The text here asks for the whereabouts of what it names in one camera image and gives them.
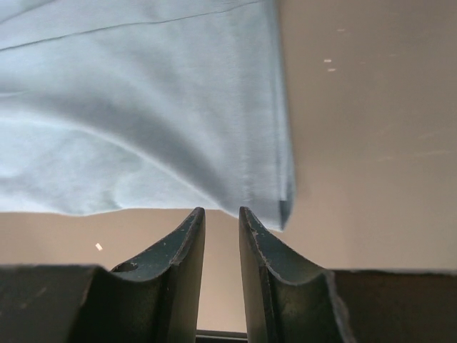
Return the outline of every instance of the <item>light blue fabric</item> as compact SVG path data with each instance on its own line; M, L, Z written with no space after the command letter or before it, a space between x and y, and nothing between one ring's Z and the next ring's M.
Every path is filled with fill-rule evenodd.
M249 206L293 160L274 0L1 0L0 211Z

